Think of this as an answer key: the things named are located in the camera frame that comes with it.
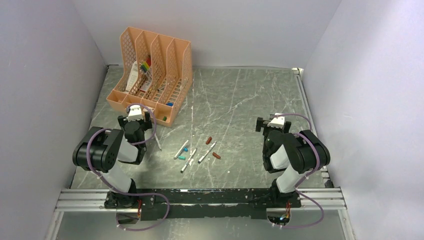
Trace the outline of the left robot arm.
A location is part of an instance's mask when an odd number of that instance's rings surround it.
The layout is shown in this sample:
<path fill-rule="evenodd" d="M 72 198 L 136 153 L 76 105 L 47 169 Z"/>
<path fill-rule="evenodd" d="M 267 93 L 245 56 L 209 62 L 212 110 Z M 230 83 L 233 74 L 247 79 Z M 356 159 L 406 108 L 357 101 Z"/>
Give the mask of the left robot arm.
<path fill-rule="evenodd" d="M 72 162 L 95 174 L 124 207 L 132 208 L 139 200 L 137 187 L 118 163 L 139 165 L 147 151 L 145 132 L 157 125 L 152 113 L 130 113 L 117 120 L 119 129 L 91 127 L 75 147 Z"/>

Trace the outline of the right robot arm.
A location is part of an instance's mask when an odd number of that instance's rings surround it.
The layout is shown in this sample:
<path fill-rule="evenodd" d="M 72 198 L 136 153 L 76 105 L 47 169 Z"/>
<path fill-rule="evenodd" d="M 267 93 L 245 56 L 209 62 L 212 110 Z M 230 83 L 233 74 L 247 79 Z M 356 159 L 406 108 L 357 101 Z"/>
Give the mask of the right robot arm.
<path fill-rule="evenodd" d="M 269 120 L 256 119 L 255 131 L 262 132 L 262 161 L 269 173 L 282 172 L 271 184 L 270 202 L 282 207 L 295 195 L 298 186 L 312 173 L 331 162 L 328 148 L 311 129 L 291 133 L 286 114 L 270 115 Z"/>

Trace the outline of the white marker pen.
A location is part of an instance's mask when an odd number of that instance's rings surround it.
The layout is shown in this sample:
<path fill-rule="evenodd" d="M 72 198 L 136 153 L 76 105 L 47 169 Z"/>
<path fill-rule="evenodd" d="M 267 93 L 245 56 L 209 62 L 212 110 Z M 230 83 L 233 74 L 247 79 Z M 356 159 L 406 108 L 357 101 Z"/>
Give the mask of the white marker pen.
<path fill-rule="evenodd" d="M 190 152 L 190 155 L 189 155 L 189 157 L 188 157 L 188 160 L 185 162 L 185 164 L 184 164 L 184 165 L 183 165 L 183 167 L 181 168 L 180 173 L 183 173 L 183 172 L 187 169 L 187 167 L 188 167 L 189 165 L 191 165 L 191 163 L 192 163 L 192 161 L 193 161 L 193 159 L 194 159 L 194 156 L 195 156 L 196 152 L 197 152 L 197 148 L 194 148 L 194 149 Z"/>
<path fill-rule="evenodd" d="M 216 141 L 214 141 L 212 143 L 212 145 L 209 147 L 209 149 L 204 153 L 204 155 L 197 161 L 198 164 L 200 164 L 206 157 L 207 155 L 211 152 L 211 150 L 215 147 L 215 145 L 217 144 Z"/>
<path fill-rule="evenodd" d="M 188 145 L 189 140 L 187 139 L 182 146 L 179 148 L 179 150 L 177 151 L 177 153 L 174 155 L 173 159 L 176 160 L 180 154 L 184 151 L 184 148 Z"/>

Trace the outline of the brown pen cap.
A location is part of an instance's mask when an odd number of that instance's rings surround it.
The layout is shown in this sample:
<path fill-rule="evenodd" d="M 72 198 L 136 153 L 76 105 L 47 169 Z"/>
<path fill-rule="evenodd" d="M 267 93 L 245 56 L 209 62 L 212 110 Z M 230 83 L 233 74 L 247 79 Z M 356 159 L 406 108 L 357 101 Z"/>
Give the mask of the brown pen cap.
<path fill-rule="evenodd" d="M 212 137 L 209 136 L 208 139 L 206 140 L 205 144 L 206 145 L 209 145 L 211 141 L 212 141 Z"/>
<path fill-rule="evenodd" d="M 216 152 L 213 152 L 212 155 L 216 158 L 216 159 L 221 159 L 221 156 L 218 155 Z"/>

